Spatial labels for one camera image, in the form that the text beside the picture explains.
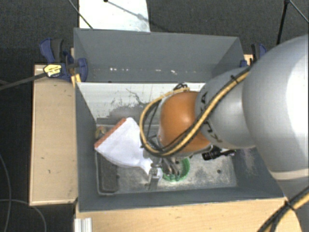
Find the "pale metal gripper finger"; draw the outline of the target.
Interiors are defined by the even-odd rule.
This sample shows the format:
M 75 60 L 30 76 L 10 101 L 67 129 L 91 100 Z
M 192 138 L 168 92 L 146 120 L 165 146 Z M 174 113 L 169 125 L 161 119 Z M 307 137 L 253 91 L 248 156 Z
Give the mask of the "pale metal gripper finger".
M 156 190 L 158 182 L 162 179 L 162 170 L 159 166 L 154 166 L 149 171 L 148 190 Z

